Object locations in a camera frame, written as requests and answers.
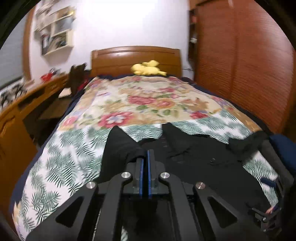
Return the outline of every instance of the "black cloth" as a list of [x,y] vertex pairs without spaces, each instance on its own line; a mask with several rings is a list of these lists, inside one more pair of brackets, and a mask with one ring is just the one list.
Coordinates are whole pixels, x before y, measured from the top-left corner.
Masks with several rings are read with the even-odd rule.
[[128,162],[145,157],[146,150],[153,149],[155,160],[164,163],[167,172],[190,184],[204,182],[245,215],[252,207],[263,212],[270,207],[258,181],[238,161],[245,152],[250,155],[258,149],[260,133],[251,135],[245,142],[233,139],[227,145],[207,135],[188,135],[170,123],[163,124],[162,129],[159,139],[137,143],[114,127],[107,139],[97,181],[110,180],[123,172]]
[[244,161],[258,150],[258,147],[266,139],[268,139],[268,135],[264,131],[257,131],[243,140],[230,138],[228,147],[237,155],[238,160]]
[[100,175],[95,181],[107,182],[113,176],[123,172],[127,163],[146,156],[147,152],[137,142],[118,126],[114,126],[107,138]]
[[264,140],[259,147],[259,151],[268,163],[275,169],[279,175],[278,179],[281,182],[284,191],[287,191],[293,185],[294,178],[282,163],[270,141]]

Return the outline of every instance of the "wooden door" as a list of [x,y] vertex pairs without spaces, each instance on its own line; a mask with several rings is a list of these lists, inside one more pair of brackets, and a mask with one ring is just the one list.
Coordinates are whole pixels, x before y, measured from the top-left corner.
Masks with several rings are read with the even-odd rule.
[[230,100],[281,132],[290,98],[294,49],[254,0],[234,0],[237,63]]
[[234,11],[229,1],[207,1],[198,5],[196,11],[195,82],[224,98],[230,97],[236,51]]

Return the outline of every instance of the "wooden desk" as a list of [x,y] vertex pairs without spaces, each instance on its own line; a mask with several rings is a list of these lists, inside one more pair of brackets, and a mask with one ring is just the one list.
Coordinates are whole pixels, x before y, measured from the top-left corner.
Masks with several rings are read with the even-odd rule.
[[0,209],[12,228],[9,200],[16,182],[37,153],[23,121],[45,100],[63,89],[67,78],[67,74],[59,76],[30,89],[0,113]]

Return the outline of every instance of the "pillow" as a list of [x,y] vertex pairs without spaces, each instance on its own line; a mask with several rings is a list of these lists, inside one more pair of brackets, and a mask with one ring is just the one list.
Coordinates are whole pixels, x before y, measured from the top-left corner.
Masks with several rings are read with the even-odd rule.
[[296,144],[281,134],[272,135],[269,139],[285,167],[296,176]]

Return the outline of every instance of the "wall shelf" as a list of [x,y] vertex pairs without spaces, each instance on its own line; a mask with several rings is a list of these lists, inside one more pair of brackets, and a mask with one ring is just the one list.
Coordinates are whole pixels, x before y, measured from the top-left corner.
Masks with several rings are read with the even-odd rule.
[[74,19],[75,9],[71,6],[60,9],[42,19],[36,30],[40,31],[43,56],[63,48],[73,47],[72,22]]
[[52,51],[47,52],[44,56],[50,55],[50,54],[52,54],[52,53],[54,53],[54,52],[57,52],[57,51],[59,51],[59,50],[61,50],[61,49],[64,49],[64,48],[73,48],[73,46],[65,45],[65,46],[59,47],[59,48],[57,48],[57,49],[54,49],[54,50],[52,50]]

